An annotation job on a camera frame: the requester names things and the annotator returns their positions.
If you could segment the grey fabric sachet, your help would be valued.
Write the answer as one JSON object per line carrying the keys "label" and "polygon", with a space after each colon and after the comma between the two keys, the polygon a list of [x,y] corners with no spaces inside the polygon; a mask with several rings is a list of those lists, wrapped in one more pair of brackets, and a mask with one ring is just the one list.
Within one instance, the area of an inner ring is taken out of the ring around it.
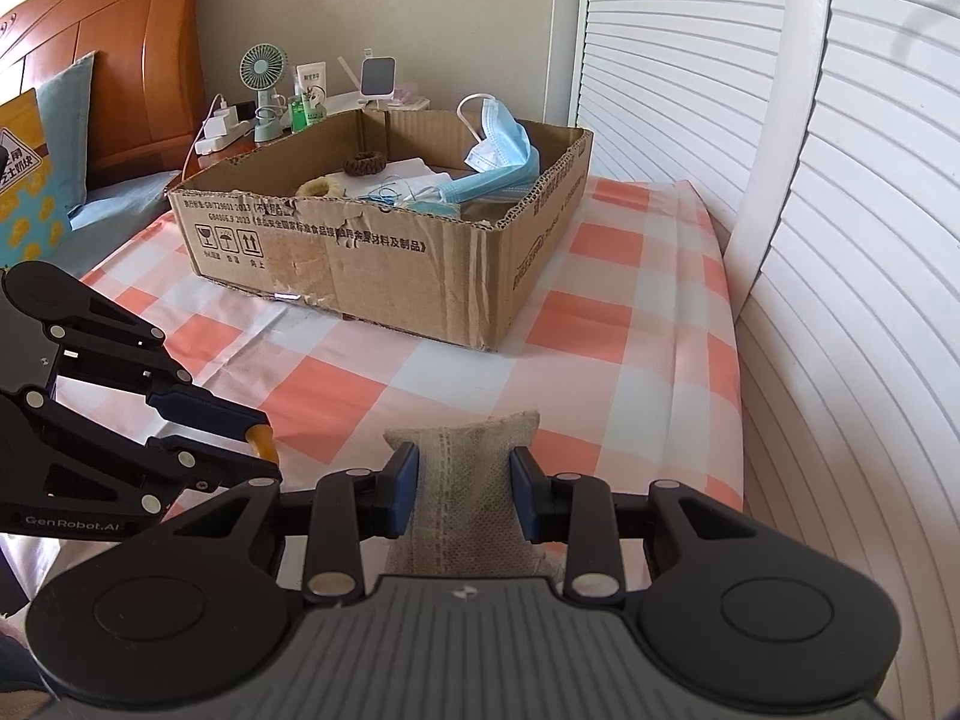
{"label": "grey fabric sachet", "polygon": [[511,497],[509,450],[539,429],[535,411],[466,426],[404,427],[384,433],[394,449],[420,450],[415,505],[405,533],[391,544],[387,574],[428,577],[563,578],[563,562],[529,543]]}
{"label": "grey fabric sachet", "polygon": [[459,218],[469,223],[496,224],[516,205],[516,199],[470,200],[459,206]]}

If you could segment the cream scrunchie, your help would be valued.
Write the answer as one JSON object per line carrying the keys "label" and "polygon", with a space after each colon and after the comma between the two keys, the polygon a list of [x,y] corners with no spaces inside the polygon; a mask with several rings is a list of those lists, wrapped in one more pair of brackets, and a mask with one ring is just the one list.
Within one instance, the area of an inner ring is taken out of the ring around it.
{"label": "cream scrunchie", "polygon": [[309,179],[308,182],[301,184],[296,189],[296,196],[302,199],[322,199],[322,197],[346,199],[348,192],[345,184],[337,176],[329,174],[329,176]]}

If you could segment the brown scrunchie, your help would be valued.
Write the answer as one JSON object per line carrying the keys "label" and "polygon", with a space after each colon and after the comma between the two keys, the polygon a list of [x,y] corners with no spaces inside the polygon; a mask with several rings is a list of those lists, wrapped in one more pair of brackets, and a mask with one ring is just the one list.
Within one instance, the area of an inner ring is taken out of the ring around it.
{"label": "brown scrunchie", "polygon": [[343,163],[343,172],[350,177],[375,176],[384,171],[387,158],[381,151],[361,151]]}

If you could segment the white paper towel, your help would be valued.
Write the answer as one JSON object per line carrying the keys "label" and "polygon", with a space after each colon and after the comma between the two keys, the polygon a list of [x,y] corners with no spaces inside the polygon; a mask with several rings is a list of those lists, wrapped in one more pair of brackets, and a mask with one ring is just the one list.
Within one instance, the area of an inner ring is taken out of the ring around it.
{"label": "white paper towel", "polygon": [[408,182],[416,195],[420,195],[451,180],[447,172],[433,171],[421,158],[391,161],[387,163],[384,171],[375,176],[350,177],[345,172],[337,172],[334,176],[337,176],[347,187],[348,199],[361,199],[364,192],[384,182]]}

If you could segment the blue surgical mask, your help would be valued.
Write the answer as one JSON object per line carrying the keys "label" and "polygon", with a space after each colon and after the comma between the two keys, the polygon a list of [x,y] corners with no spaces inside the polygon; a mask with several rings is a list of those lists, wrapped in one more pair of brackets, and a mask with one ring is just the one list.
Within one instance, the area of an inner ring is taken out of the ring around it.
{"label": "blue surgical mask", "polygon": [[460,218],[469,203],[520,202],[540,176],[540,153],[527,130],[493,94],[469,94],[460,99],[455,115],[473,138],[473,146],[464,158],[469,174],[415,190],[398,206]]}

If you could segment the blue tassel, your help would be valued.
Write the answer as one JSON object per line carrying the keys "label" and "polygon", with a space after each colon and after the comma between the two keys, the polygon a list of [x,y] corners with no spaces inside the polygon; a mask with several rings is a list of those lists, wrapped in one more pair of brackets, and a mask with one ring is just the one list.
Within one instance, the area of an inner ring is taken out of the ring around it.
{"label": "blue tassel", "polygon": [[416,202],[416,192],[408,182],[384,182],[370,188],[361,195],[366,202],[381,203],[391,208],[409,208]]}

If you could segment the pink checkered tablecloth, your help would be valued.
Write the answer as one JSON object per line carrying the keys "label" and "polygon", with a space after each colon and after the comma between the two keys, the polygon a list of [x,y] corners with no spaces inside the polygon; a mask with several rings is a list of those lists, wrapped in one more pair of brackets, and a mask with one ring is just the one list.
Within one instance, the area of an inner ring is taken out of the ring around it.
{"label": "pink checkered tablecloth", "polygon": [[213,394],[265,411],[288,488],[386,461],[393,427],[537,411],[550,473],[743,495],[740,376],[721,252],[688,184],[594,179],[493,353],[266,301],[195,275],[163,216],[89,284],[166,333]]}

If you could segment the grey bedsheet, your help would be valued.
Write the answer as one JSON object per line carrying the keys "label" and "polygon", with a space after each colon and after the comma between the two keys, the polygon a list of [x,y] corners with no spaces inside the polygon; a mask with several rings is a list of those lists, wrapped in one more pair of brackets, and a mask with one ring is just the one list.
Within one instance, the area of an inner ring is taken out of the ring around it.
{"label": "grey bedsheet", "polygon": [[142,231],[168,208],[172,172],[137,177],[93,190],[67,213],[37,177],[2,193],[2,268],[37,260],[76,278]]}

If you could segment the cardboard box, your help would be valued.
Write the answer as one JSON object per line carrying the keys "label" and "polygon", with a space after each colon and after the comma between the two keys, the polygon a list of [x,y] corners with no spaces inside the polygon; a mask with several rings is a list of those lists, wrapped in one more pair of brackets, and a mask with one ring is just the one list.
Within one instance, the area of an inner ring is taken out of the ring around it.
{"label": "cardboard box", "polygon": [[494,349],[586,193],[592,135],[530,122],[539,180],[496,224],[360,199],[302,199],[361,151],[464,171],[472,144],[444,110],[352,110],[224,160],[169,201],[202,277],[264,298],[475,349]]}

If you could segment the blue yellow pillow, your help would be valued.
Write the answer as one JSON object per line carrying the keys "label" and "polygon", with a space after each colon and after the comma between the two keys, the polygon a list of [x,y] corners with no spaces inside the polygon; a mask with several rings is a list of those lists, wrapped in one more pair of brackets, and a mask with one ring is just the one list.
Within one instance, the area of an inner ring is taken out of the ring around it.
{"label": "blue yellow pillow", "polygon": [[2,104],[2,265],[46,260],[86,202],[90,52]]}

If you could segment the green tube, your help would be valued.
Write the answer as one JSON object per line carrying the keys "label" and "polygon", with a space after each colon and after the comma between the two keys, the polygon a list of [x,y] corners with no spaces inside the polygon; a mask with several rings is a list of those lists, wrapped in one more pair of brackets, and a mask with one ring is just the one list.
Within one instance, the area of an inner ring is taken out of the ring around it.
{"label": "green tube", "polygon": [[301,64],[295,68],[304,114],[311,124],[322,121],[327,115],[327,65],[319,62]]}

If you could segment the green desk fan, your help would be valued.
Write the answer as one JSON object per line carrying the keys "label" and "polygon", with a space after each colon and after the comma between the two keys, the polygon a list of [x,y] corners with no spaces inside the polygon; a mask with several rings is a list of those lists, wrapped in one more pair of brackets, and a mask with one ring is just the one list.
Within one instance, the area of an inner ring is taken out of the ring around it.
{"label": "green desk fan", "polygon": [[249,47],[239,60],[241,83],[256,93],[256,120],[254,143],[257,146],[273,142],[283,135],[283,117],[286,114],[286,98],[277,88],[285,78],[288,57],[275,44],[258,43]]}

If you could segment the phone stand mirror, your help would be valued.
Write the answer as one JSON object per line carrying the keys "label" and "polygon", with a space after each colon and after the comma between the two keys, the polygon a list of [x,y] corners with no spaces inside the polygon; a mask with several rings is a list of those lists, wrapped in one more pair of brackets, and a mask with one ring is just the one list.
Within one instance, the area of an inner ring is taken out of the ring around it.
{"label": "phone stand mirror", "polygon": [[392,104],[397,86],[397,60],[392,55],[366,52],[359,74],[359,97],[364,104]]}

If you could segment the wooden headboard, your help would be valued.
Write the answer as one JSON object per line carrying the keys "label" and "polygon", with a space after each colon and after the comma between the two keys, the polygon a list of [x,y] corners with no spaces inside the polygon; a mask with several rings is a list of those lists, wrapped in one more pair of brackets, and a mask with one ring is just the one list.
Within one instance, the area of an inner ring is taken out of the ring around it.
{"label": "wooden headboard", "polygon": [[2,98],[94,57],[88,184],[179,169],[205,110],[197,0],[26,0],[2,16]]}

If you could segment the white curved frame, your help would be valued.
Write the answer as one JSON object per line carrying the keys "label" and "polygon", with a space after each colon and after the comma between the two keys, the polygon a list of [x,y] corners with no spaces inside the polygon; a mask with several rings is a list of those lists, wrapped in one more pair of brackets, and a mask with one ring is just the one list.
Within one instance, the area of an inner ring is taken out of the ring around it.
{"label": "white curved frame", "polygon": [[740,314],[747,302],[789,197],[814,109],[831,1],[786,0],[784,5],[760,143],[724,252],[734,314]]}

